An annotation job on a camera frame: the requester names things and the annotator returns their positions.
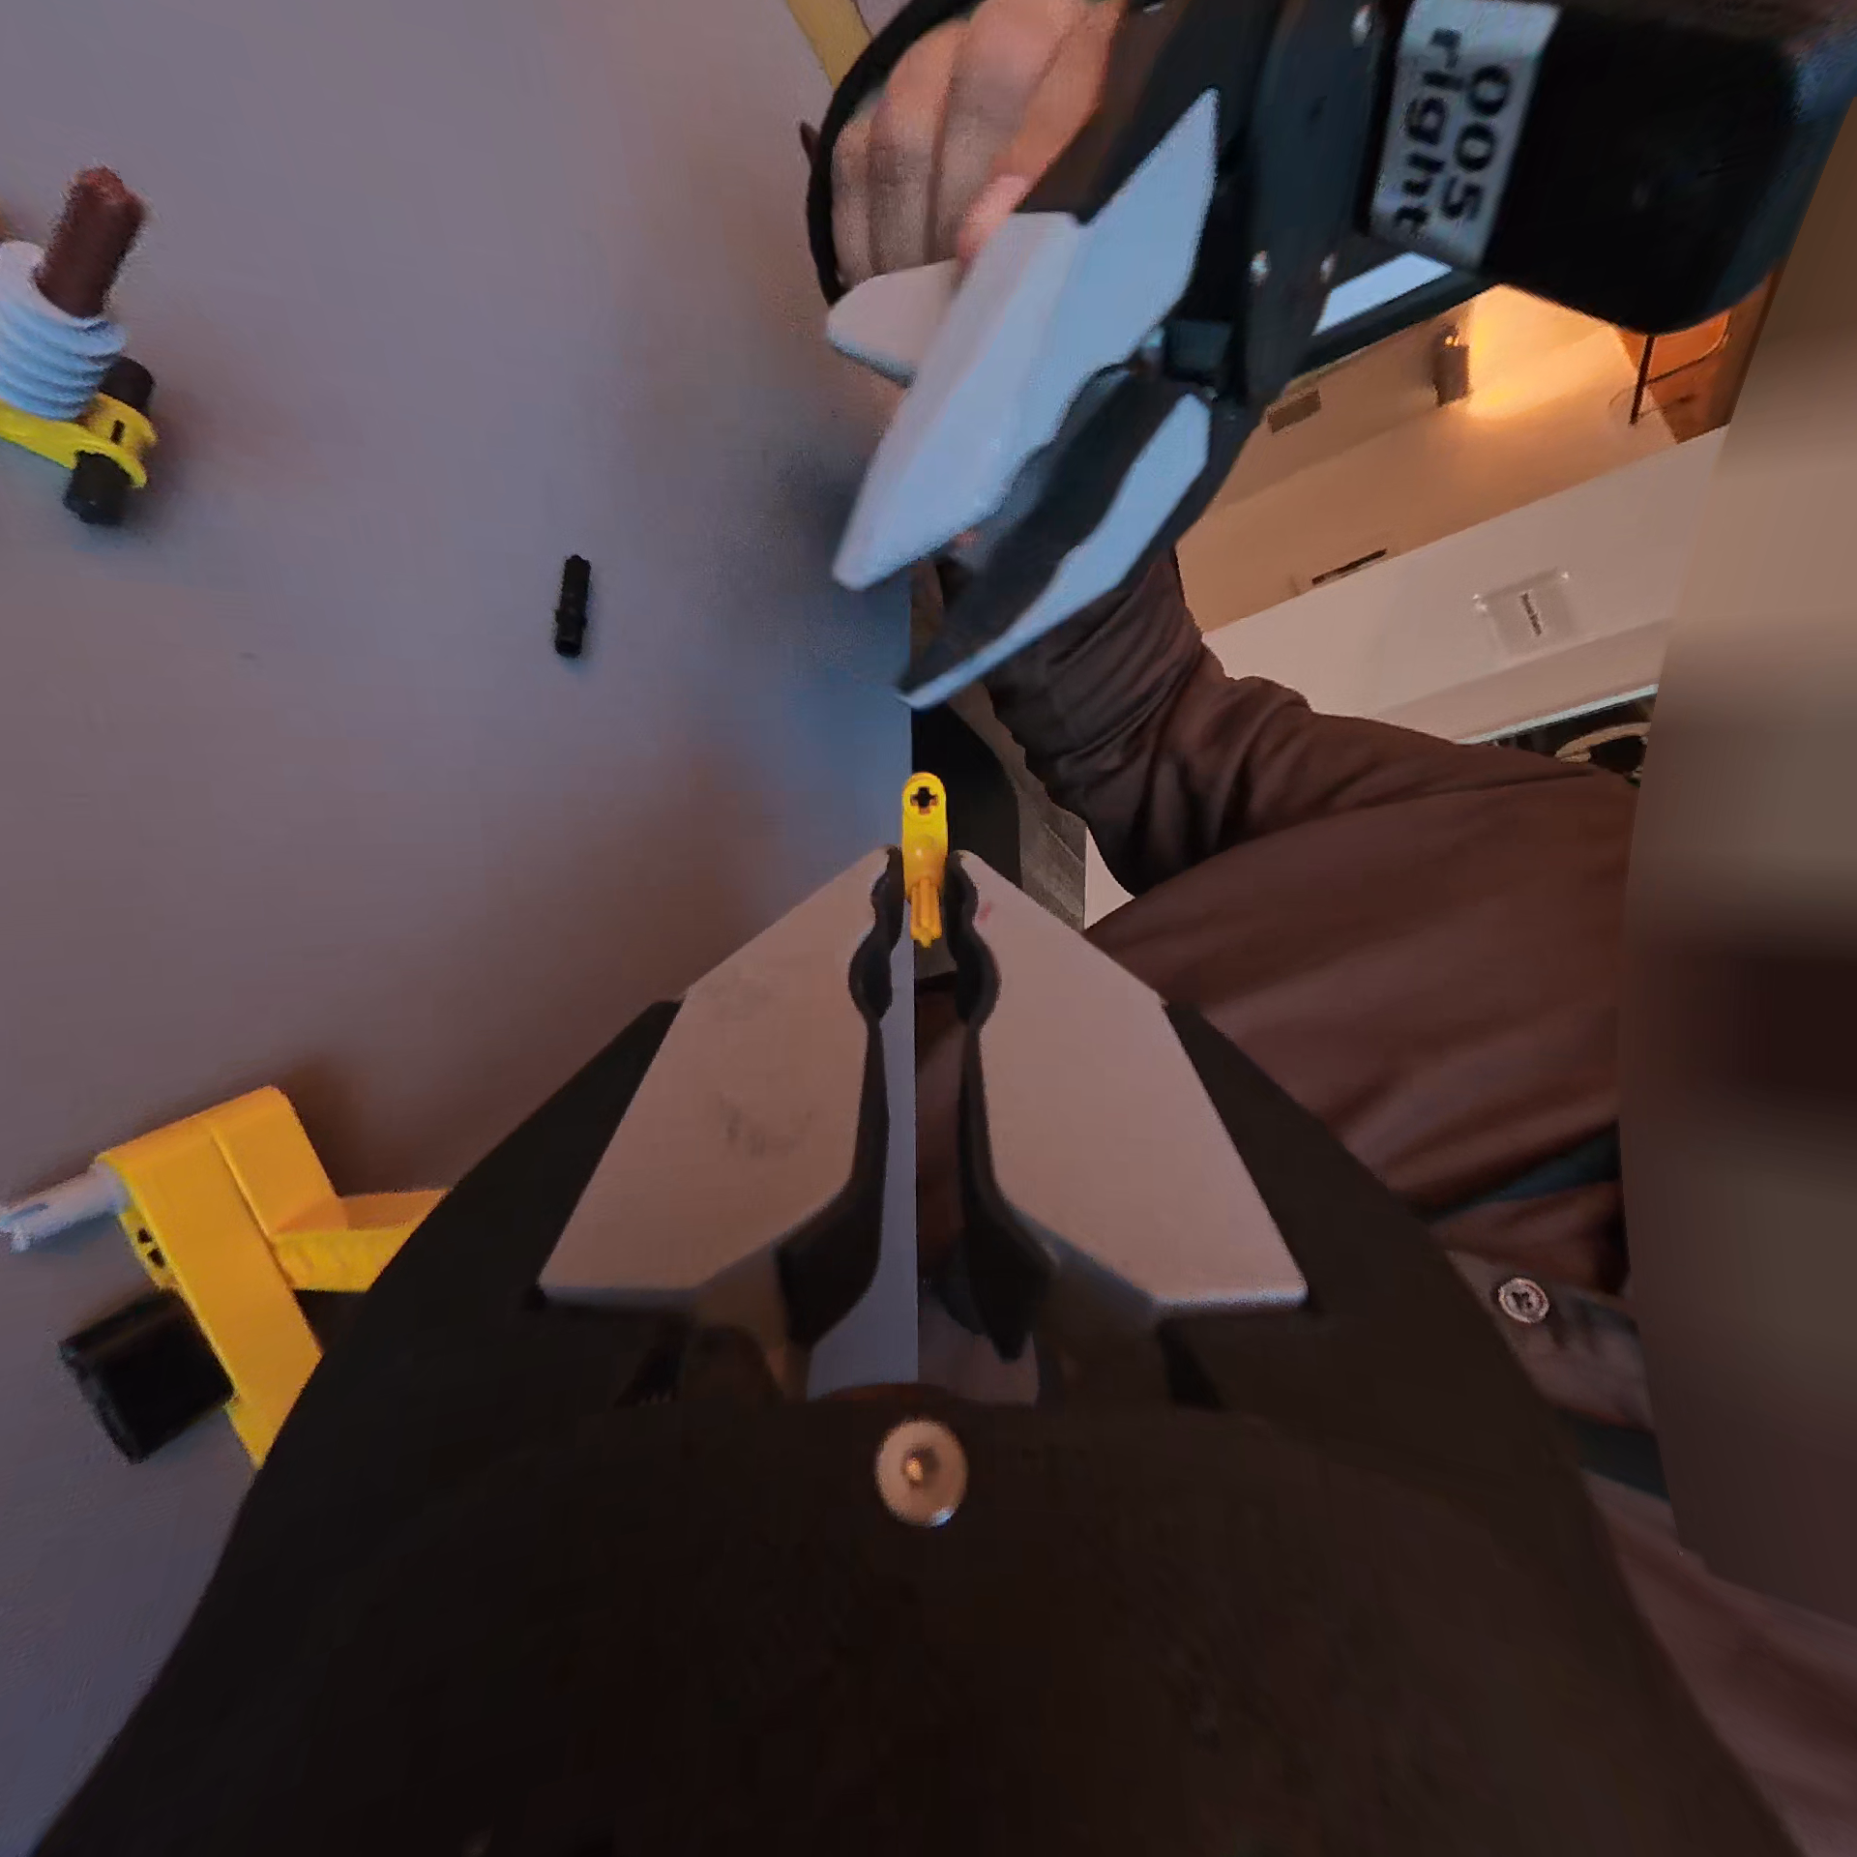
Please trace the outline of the yellow lego rod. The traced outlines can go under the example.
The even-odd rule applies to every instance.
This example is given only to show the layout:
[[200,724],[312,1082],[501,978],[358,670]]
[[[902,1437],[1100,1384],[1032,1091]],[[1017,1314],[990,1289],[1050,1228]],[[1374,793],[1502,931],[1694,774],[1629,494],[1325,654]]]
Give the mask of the yellow lego rod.
[[786,13],[803,31],[831,89],[852,77],[852,70],[873,38],[856,0],[786,0]]

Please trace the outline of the person's right forearm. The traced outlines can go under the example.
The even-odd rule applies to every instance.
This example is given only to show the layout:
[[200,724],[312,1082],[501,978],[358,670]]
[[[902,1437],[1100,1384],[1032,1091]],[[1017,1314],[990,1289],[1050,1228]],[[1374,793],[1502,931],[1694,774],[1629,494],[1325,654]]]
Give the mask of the person's right forearm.
[[1128,903],[1094,943],[1230,908],[1354,931],[1496,914],[1524,943],[1623,948],[1636,793],[1539,752],[1316,711],[1205,650],[1179,559],[980,675],[1039,793]]

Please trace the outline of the large yellow lego assembly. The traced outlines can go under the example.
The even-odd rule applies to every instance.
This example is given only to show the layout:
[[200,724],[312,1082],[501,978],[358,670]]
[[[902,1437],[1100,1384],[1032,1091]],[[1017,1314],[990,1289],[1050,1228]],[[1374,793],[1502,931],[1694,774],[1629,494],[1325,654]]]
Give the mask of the large yellow lego assembly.
[[148,1289],[57,1343],[126,1459],[220,1413],[258,1466],[324,1361],[312,1309],[368,1294],[440,1199],[340,1199],[286,1094],[262,1084],[104,1150],[0,1228],[13,1257],[89,1220],[126,1235]]

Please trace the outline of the person's right hand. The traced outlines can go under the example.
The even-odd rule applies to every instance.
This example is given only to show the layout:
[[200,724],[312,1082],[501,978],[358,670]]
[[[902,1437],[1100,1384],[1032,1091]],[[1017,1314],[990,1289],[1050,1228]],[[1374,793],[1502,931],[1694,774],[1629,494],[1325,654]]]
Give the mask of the person's right hand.
[[825,157],[835,281],[974,265],[1103,92],[1122,5],[986,0],[931,22]]

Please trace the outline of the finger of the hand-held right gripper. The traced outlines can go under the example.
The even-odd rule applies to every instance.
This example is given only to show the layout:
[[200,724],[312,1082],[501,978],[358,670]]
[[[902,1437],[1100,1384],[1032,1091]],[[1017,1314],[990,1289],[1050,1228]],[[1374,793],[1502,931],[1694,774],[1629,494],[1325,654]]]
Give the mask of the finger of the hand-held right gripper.
[[1082,389],[1179,308],[1215,186],[1215,92],[1092,214],[1017,210],[967,265],[883,430],[835,579],[864,592],[1008,509]]
[[1214,456],[1204,395],[1103,395],[1032,494],[1024,513],[956,554],[961,579],[898,699],[940,710],[956,689],[1114,596],[1161,542]]

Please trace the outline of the white counter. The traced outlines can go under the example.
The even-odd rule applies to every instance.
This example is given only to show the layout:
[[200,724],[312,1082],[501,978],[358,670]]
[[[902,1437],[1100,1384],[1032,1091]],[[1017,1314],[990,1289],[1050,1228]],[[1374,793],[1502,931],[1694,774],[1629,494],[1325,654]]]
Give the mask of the white counter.
[[1728,430],[1205,629],[1227,675],[1457,741],[1652,695]]

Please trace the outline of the small yellow lego connector piece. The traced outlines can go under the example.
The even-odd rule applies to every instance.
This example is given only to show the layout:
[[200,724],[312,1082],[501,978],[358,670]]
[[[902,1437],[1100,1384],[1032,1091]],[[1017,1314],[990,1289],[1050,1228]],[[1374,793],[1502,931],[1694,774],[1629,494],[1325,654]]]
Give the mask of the small yellow lego connector piece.
[[907,903],[907,940],[945,943],[945,880],[946,880],[946,793],[931,774],[913,774],[898,801],[898,876]]

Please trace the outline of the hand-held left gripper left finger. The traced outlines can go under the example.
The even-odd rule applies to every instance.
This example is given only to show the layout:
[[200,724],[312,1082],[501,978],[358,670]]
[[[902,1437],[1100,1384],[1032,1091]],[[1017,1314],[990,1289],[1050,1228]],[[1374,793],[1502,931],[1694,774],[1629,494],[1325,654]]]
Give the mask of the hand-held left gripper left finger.
[[549,1266],[657,1321],[659,1395],[907,1384],[907,931],[870,851],[671,1012]]

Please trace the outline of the person's brown clothing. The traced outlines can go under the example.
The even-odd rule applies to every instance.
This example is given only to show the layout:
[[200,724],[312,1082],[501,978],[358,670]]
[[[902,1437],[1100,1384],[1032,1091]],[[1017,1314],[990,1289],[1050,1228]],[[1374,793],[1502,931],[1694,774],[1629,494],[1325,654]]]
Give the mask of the person's brown clothing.
[[[1274,886],[1223,857],[1087,940],[1205,1012],[1421,1216],[1618,1112],[1629,842]],[[1663,1494],[1588,1476],[1623,1573],[1801,1852],[1853,1852],[1853,1629],[1735,1590]]]

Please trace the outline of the lego assembly with grey spring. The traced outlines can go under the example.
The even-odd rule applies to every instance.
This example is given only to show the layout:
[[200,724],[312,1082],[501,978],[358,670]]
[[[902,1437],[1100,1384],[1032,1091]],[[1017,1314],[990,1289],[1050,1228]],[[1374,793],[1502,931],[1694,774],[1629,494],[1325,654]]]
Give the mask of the lego assembly with grey spring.
[[148,201],[113,169],[67,182],[42,245],[0,245],[0,439],[65,471],[65,513],[120,528],[148,489],[150,370],[113,315]]

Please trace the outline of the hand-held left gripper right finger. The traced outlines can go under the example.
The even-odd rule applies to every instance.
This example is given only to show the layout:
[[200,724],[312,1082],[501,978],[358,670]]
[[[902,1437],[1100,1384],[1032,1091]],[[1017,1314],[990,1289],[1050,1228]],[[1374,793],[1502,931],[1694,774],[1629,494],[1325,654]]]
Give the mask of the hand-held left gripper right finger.
[[1161,1376],[1179,1321],[1310,1304],[1167,1003],[956,851],[961,1287],[997,1360]]

